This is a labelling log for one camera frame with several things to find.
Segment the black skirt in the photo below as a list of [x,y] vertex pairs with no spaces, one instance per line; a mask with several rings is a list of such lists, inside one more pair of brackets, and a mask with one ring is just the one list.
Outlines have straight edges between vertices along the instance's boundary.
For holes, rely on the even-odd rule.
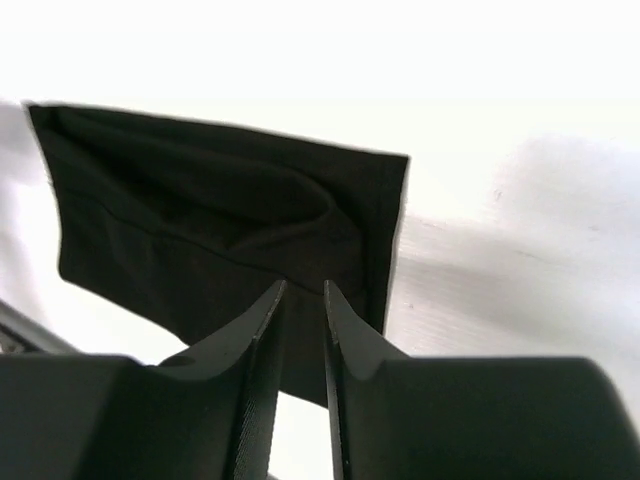
[[280,388],[326,404],[324,284],[383,329],[406,155],[102,108],[27,111],[65,281],[188,345],[285,281]]

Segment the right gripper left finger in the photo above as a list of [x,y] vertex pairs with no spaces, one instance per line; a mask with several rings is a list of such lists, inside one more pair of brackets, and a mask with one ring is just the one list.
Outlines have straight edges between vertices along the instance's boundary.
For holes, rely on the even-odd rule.
[[147,479],[264,479],[283,360],[278,281],[220,330],[160,365],[151,381]]

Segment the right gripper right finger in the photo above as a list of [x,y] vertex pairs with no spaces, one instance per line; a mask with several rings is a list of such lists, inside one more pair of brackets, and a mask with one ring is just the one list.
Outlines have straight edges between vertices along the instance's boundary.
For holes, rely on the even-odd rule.
[[339,287],[324,284],[323,334],[333,473],[336,479],[380,479],[385,451],[383,384],[388,361],[409,356],[361,318]]

